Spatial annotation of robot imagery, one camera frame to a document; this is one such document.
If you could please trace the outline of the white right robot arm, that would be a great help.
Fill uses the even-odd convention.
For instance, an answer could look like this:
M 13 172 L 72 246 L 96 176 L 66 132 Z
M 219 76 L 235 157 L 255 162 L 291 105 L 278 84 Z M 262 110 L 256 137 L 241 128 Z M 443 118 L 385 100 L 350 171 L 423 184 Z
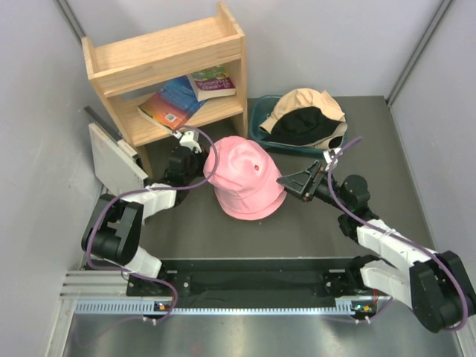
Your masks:
M 387 226 L 369 207 L 370 193 L 363 177 L 350 175 L 338 183 L 316 161 L 305 170 L 278 178 L 277 183 L 303 202 L 320 199 L 339 209 L 342 234 L 372 251 L 350 261 L 343 287 L 327 280 L 332 294 L 383 292 L 405 304 L 433 333 L 460 329 L 475 315 L 475 290 L 460 257 L 452 251 L 438 253 L 422 247 Z

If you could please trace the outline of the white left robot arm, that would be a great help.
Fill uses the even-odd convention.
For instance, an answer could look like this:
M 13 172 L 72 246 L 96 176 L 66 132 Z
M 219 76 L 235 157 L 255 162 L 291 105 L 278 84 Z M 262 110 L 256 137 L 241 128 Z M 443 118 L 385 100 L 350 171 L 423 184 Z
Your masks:
M 91 255 L 144 276 L 143 286 L 153 295 L 164 293 L 169 278 L 160 272 L 162 262 L 139 246 L 145 221 L 158 212 L 180 205 L 190 191 L 190 184 L 202 178 L 208 151 L 197 144 L 183 144 L 170 154 L 168 166 L 159 182 L 142 193 L 116 199 L 103 194 L 97 201 L 81 248 Z

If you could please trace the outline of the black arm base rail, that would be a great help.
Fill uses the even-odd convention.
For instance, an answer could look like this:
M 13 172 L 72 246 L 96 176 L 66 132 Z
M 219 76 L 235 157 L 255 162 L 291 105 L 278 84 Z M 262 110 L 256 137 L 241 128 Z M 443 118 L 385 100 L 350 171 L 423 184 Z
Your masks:
M 178 292 L 182 309 L 334 307 L 350 297 L 375 304 L 384 297 L 353 288 L 349 258 L 169 259 L 159 277 Z

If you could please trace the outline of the pink bucket hat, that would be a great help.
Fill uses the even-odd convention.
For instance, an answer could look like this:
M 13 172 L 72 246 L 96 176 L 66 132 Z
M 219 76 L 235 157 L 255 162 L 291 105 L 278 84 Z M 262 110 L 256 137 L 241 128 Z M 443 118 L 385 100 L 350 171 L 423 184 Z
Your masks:
M 242 213 L 255 213 L 286 191 L 277 183 L 281 172 L 256 142 L 240 136 L 214 143 L 203 173 L 214 186 L 218 203 Z
M 242 213 L 236 210 L 227 208 L 226 206 L 221 205 L 224 212 L 235 219 L 245 220 L 245 221 L 256 221 L 259 219 L 264 219 L 272 215 L 285 201 L 286 193 L 282 192 L 278 198 L 270 204 L 267 208 L 263 208 L 255 213 Z

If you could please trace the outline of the black hat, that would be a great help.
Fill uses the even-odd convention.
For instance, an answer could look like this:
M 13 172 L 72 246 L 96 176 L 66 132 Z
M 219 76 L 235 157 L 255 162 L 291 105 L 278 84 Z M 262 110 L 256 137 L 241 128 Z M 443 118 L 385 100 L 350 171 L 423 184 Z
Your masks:
M 341 122 L 317 107 L 293 110 L 277 121 L 264 141 L 297 147 L 310 146 L 332 136 Z

